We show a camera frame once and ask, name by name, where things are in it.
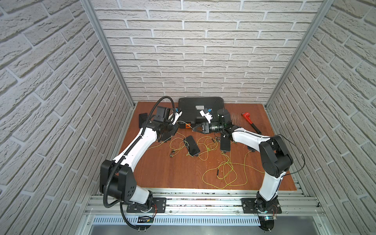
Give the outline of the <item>aluminium corner post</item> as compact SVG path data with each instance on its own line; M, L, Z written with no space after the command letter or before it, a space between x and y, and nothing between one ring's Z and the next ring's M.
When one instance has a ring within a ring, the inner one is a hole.
M281 74L281 77L279 78L278 82L276 83L276 86L274 87L271 96L269 97L268 101L265 104L265 109L268 109L274 98L277 96L279 90L281 89L282 85L284 84L285 80L287 79L288 75L293 70L295 64L298 62L300 57L302 56L303 52L305 51L306 47L308 46L309 42L311 41L314 33L322 23L324 17L327 15L330 7L334 3L334 0L325 0L321 3L317 14L313 18L311 24L309 25L306 33L302 37L297 49L293 53L291 59L289 60L287 66L285 67L283 73Z
M115 55L114 55L114 53L111 49L111 46L110 46L109 41L108 41L108 39L105 35L105 32L104 32L104 30L101 26L100 20L99 20L97 14L96 14L94 6L91 3L91 1L89 1L89 0L82 0L81 3L82 3L82 5L85 9L86 14L88 15L88 18L89 18L89 20L90 20L90 22L93 26L95 33L97 34L98 40L103 47L103 51L105 52L105 54L107 56L107 59L108 59L110 65L111 65L111 67L114 71L114 74L115 74L117 80L119 81L122 90L125 93L126 99L127 99L128 103L130 104L130 106L134 109L136 104L133 101L132 96L131 96L131 94L128 90L128 87L127 87L127 85L124 81L122 73L119 69L119 65L117 64Z

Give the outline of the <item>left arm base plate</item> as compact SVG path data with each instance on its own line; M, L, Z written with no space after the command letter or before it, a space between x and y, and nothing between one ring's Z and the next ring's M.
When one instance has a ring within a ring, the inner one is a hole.
M127 213L164 213L166 208L166 197L148 199L144 204L136 203L127 206Z

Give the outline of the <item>black plastic tool case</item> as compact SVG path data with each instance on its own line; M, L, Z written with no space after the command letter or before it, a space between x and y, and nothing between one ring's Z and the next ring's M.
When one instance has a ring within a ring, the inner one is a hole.
M178 107L182 109L182 115L178 119L179 128L190 129L208 120L200 112L207 110L212 115L211 122L218 120L218 110L224 109L224 100L221 97L188 97L179 98Z

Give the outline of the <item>blue-edged smartphone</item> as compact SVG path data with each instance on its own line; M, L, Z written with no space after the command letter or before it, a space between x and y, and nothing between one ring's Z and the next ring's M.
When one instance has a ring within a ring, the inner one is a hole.
M193 136L188 136L184 139L184 143L186 148L188 149L188 154L191 156L198 156L200 153L200 149L194 140Z

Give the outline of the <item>aluminium corner post right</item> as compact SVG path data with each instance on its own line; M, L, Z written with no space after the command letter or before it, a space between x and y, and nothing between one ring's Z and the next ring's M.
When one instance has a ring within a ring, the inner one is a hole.
M281 74L281 77L279 78L278 82L276 83L276 86L274 87L271 96L269 97L268 101L265 104L265 109L268 109L274 98L277 96L279 90L281 89L282 85L284 84L285 80L287 79L288 75L293 70L295 64L298 62L300 57L302 56L303 52L305 51L306 47L308 46L309 42L311 41L314 33L322 23L324 17L327 15L330 7L334 3L334 0L325 0L321 3L317 14L313 18L311 24L309 25L306 33L302 37L297 49L293 53L291 59L289 60L287 66L285 67L283 73Z

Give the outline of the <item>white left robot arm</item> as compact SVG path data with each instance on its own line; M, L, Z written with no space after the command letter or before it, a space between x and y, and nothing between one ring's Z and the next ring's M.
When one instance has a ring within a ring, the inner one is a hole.
M112 160L104 160L100 166L100 192L106 208L117 203L136 203L152 207L152 192L137 185L134 171L141 157L156 141L165 142L179 128L176 123L149 121L135 139Z

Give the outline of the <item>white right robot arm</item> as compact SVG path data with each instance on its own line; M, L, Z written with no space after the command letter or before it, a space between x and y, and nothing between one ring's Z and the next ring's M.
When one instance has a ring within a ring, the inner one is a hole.
M282 135L264 136L232 124L218 122L204 122L193 128L193 131L202 134L220 133L223 151L230 151L230 142L244 144L260 153L264 178L257 193L257 199L262 202L274 201L283 177L293 164L293 159Z

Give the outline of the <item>red and black tool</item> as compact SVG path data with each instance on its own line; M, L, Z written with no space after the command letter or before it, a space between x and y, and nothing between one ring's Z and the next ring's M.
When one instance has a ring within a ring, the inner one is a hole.
M253 127L253 129L258 133L258 134L262 134L262 132L256 127L256 125L251 121L250 119L250 114L248 112L244 112L241 114L244 119Z

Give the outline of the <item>grey-edged large smartphone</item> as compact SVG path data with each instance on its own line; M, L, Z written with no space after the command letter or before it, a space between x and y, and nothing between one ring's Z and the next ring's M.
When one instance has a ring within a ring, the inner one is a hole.
M231 140L229 136L222 135L220 139L220 150L223 152L231 151Z

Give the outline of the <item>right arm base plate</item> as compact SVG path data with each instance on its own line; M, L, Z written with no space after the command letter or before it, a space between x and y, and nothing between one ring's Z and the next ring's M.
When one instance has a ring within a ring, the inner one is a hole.
M277 197L272 199L271 201L265 201L263 198L242 198L241 205L245 214L282 213L282 209Z

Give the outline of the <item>aluminium rail frame front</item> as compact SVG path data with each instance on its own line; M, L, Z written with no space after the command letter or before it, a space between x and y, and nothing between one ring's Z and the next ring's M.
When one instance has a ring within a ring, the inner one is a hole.
M243 198L255 198L251 190L208 190L150 188L154 197L166 198L163 215L234 215L243 213ZM315 197L303 195L301 190L279 191L280 216L324 216Z

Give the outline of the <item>purple-edged smartphone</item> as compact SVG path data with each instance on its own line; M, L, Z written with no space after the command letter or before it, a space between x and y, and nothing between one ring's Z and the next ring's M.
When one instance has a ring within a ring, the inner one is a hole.
M144 123L147 121L148 113L139 114L139 128L142 128Z

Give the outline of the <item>aluminium corner post left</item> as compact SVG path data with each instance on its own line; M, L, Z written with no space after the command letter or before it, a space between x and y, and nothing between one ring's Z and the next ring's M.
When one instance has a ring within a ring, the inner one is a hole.
M114 74L115 74L117 80L119 81L122 90L125 93L126 99L127 99L128 103L130 104L130 106L134 109L136 104L133 101L132 96L131 96L131 94L128 90L128 87L127 87L127 85L124 81L122 73L119 69L119 65L117 64L115 55L114 55L114 53L111 49L111 46L110 46L109 41L108 41L108 39L105 35L105 32L104 32L104 30L101 26L100 20L99 20L97 14L96 14L94 6L91 3L91 1L89 1L89 0L82 0L81 3L82 3L82 5L85 9L86 14L88 15L88 18L89 18L89 20L90 20L90 22L93 26L95 33L97 34L98 40L103 47L103 51L105 52L105 54L107 56L107 59L108 59L110 65L111 65L111 67L114 71Z

